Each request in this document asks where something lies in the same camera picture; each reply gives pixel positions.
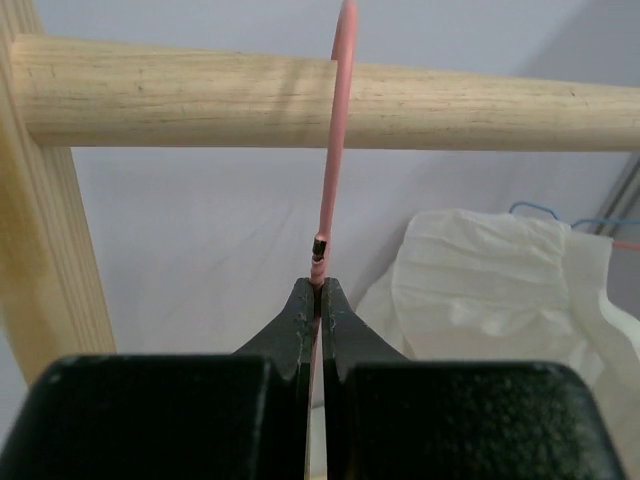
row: wood grain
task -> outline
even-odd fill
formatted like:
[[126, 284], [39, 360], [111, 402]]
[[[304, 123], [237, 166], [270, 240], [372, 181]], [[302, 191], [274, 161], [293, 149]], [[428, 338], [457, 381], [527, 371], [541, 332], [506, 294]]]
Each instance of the wood grain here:
[[[325, 147], [335, 64], [20, 36], [17, 104], [46, 145]], [[349, 148], [640, 149], [640, 89], [356, 65]]]
[[0, 1], [0, 294], [28, 383], [60, 356], [115, 344], [69, 148], [41, 148], [15, 105], [10, 50], [42, 30], [30, 1]]

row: pink wire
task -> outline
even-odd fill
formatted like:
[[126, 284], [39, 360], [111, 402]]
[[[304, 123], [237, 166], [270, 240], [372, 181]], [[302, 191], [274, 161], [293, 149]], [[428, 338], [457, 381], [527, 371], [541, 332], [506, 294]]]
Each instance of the pink wire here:
[[[329, 259], [331, 222], [336, 203], [338, 175], [344, 150], [344, 136], [347, 130], [347, 112], [351, 93], [353, 52], [356, 43], [358, 8], [355, 0], [345, 0], [338, 17], [338, 26], [333, 40], [331, 59], [338, 61], [336, 84], [333, 93], [333, 107], [329, 123], [329, 147], [324, 170], [324, 187], [320, 207], [320, 227], [314, 238], [314, 256], [311, 260], [311, 283], [319, 289], [324, 284]], [[316, 254], [316, 245], [320, 254]]]
[[613, 242], [613, 246], [616, 248], [622, 248], [624, 250], [633, 250], [634, 252], [640, 252], [640, 244], [638, 243], [621, 242], [620, 240], [615, 240]]

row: crumpled white paper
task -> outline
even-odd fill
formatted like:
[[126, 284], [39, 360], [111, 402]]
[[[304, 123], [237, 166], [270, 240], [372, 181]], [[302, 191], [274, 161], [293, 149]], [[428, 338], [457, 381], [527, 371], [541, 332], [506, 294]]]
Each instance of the crumpled white paper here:
[[640, 478], [640, 322], [607, 299], [611, 244], [558, 221], [420, 213], [356, 313], [410, 358], [568, 365]]

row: wooden dowel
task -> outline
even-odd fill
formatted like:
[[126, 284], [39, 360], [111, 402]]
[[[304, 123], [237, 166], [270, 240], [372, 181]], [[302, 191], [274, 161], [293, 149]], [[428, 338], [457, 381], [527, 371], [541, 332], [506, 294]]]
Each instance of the wooden dowel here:
[[37, 145], [14, 101], [11, 44], [39, 31], [30, 0], [0, 0], [0, 301], [29, 384], [63, 355], [115, 351], [71, 151]]
[[[42, 145], [324, 147], [335, 65], [20, 36], [21, 118]], [[356, 65], [349, 148], [640, 149], [640, 89]]]

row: wooden rod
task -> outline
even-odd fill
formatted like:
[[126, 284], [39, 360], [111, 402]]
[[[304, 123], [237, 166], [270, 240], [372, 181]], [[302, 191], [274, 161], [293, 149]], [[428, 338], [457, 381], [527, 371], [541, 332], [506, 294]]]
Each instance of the wooden rod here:
[[[20, 36], [13, 77], [41, 145], [325, 147], [335, 65]], [[640, 89], [356, 65], [349, 148], [640, 149]]]
[[0, 0], [0, 301], [29, 384], [63, 355], [115, 351], [71, 151], [38, 146], [14, 101], [11, 44], [39, 31], [30, 0]]

